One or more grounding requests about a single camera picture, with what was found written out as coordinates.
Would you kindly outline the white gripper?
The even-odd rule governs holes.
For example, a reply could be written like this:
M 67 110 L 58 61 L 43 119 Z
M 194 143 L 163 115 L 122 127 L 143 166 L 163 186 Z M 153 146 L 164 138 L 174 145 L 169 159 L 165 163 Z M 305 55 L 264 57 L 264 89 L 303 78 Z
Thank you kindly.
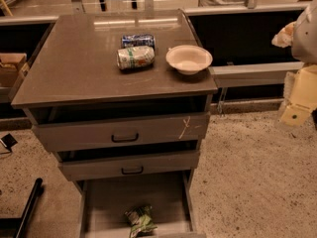
M 317 108 L 317 65 L 309 65 L 297 73 L 288 72 L 284 79 L 284 100 L 278 121 L 287 126 L 300 126 Z

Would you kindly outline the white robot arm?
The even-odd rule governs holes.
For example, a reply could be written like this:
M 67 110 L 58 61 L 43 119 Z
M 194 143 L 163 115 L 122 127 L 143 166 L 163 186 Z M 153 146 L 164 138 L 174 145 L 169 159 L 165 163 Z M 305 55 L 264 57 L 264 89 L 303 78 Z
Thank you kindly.
M 291 47 L 292 56 L 303 62 L 284 79 L 283 101 L 277 123 L 287 128 L 302 125 L 317 109 L 317 0 L 296 21 L 284 26 L 271 40 L 280 48 Z

